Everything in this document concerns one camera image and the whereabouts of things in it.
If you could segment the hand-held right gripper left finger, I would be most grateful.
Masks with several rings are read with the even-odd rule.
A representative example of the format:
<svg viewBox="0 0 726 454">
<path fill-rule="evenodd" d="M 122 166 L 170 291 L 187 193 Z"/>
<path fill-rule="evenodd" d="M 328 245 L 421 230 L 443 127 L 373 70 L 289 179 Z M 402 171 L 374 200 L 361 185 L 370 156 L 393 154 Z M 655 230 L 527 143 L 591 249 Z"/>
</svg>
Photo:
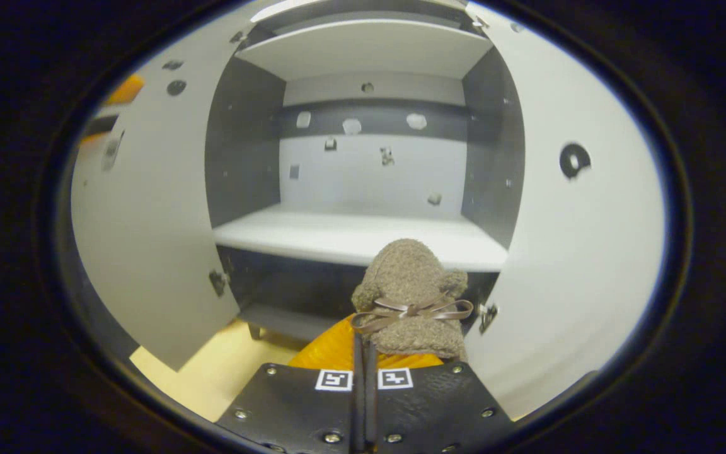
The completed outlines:
<svg viewBox="0 0 726 454">
<path fill-rule="evenodd" d="M 260 361 L 217 425 L 248 452 L 366 451 L 360 340 L 342 334 L 322 359 L 308 349 L 295 364 Z"/>
</svg>

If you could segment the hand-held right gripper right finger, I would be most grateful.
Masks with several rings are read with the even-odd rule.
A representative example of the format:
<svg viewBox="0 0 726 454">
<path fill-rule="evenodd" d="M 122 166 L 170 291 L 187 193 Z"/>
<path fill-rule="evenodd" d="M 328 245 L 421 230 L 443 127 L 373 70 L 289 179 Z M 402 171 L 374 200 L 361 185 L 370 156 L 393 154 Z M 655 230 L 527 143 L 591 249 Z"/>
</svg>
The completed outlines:
<svg viewBox="0 0 726 454">
<path fill-rule="evenodd" d="M 380 368 L 366 343 L 366 452 L 484 453 L 514 429 L 470 365 Z"/>
</svg>

